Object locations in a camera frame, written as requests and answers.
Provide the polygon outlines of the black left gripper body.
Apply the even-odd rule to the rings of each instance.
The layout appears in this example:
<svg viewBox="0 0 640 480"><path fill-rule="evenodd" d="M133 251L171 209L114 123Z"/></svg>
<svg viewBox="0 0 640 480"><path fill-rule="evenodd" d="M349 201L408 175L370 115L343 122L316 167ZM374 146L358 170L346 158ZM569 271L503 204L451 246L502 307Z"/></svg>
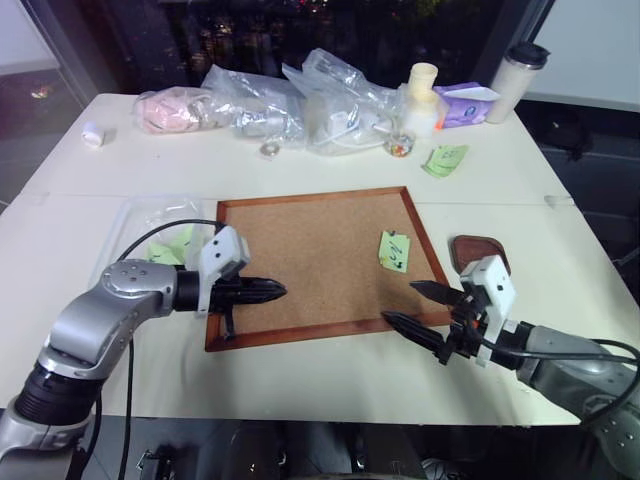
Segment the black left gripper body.
<svg viewBox="0 0 640 480"><path fill-rule="evenodd" d="M242 291L243 285L240 276L234 276L229 280L220 279L212 287L209 313L222 316L225 341L232 340L236 336L233 309L238 300L242 299Z"/></svg>

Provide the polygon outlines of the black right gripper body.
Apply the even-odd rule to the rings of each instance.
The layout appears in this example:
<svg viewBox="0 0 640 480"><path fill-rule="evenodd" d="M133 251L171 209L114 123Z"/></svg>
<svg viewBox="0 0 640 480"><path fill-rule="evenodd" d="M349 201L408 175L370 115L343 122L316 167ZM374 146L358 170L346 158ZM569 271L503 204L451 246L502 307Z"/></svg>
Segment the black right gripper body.
<svg viewBox="0 0 640 480"><path fill-rule="evenodd" d="M481 346L481 336L486 330L479 324L486 317L489 305L487 295L482 289L471 292L444 288L441 303L451 308L451 324L444 344L436 351L439 363L446 365L453 354L464 358L477 357Z"/></svg>

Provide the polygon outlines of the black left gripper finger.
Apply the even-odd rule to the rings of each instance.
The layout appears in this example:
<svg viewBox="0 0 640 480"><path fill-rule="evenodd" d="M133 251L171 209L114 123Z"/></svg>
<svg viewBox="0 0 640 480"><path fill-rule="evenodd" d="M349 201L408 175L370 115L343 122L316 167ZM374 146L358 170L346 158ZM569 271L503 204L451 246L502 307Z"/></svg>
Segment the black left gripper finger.
<svg viewBox="0 0 640 480"><path fill-rule="evenodd" d="M285 293L286 287L280 282L261 277L242 277L242 288L253 293Z"/></svg>
<svg viewBox="0 0 640 480"><path fill-rule="evenodd" d="M240 305L255 305L255 304L263 304L268 303L274 300L277 300L284 295L287 294L287 290L244 290L241 292L239 296L239 304Z"/></svg>

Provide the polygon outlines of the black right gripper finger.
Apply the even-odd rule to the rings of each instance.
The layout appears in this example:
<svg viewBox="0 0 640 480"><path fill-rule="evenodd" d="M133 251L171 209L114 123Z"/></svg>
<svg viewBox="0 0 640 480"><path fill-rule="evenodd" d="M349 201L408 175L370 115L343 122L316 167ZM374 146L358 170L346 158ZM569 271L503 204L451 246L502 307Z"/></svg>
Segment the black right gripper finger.
<svg viewBox="0 0 640 480"><path fill-rule="evenodd" d="M438 351L445 344L439 332L409 315L397 311L383 311L381 315L397 333L427 350Z"/></svg>
<svg viewBox="0 0 640 480"><path fill-rule="evenodd" d="M412 281L409 285L424 298L445 306L459 305L467 297L464 291L453 289L436 281Z"/></svg>

